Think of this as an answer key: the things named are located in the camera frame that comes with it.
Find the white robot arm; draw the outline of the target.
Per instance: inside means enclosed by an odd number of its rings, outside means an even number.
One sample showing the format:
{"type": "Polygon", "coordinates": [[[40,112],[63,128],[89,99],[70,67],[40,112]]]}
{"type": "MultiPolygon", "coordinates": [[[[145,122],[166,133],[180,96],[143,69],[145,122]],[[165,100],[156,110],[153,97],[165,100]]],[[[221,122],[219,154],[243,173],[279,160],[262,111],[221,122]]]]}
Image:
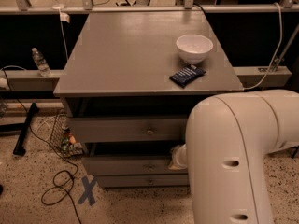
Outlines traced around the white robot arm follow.
{"type": "Polygon", "coordinates": [[[195,224],[274,224],[264,157],[299,143],[299,94],[226,93],[201,101],[170,167],[189,174],[195,224]]]}

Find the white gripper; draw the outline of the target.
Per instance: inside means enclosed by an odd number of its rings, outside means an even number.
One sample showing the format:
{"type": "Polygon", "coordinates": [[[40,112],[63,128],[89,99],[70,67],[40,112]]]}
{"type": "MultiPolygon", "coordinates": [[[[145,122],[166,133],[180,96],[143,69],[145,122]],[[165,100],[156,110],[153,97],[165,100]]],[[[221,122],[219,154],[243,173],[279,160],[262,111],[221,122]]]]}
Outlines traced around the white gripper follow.
{"type": "Polygon", "coordinates": [[[185,145],[177,145],[170,150],[171,161],[168,165],[169,170],[186,169],[187,163],[187,147],[185,145]]]}

